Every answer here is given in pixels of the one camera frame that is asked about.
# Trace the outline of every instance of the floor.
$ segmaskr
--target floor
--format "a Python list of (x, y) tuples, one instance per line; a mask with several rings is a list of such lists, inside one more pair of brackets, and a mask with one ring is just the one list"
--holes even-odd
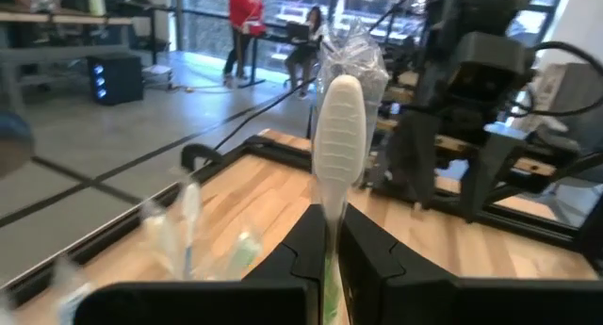
[[(2, 279), (18, 276), (117, 217), (133, 206), (128, 198), (149, 197), (178, 181), (175, 169), (184, 145), (216, 145), (256, 107), (285, 91), (279, 78), (226, 90), (220, 69), (196, 61), (186, 55), (160, 59), (174, 66), (176, 83), (208, 87), (193, 93), (147, 89), (144, 101), (119, 106), (93, 103), (86, 82), (27, 93), (37, 158), (0, 181)], [(286, 100), (220, 150), (265, 128), (304, 136), (308, 111), (308, 101)], [(91, 180), (102, 190), (81, 185)]]

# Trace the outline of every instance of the red shirt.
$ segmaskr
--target red shirt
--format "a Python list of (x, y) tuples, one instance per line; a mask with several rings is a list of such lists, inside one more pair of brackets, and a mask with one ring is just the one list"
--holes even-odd
[(243, 26), (246, 21), (260, 21), (264, 5), (262, 0), (228, 0), (230, 23), (235, 27)]

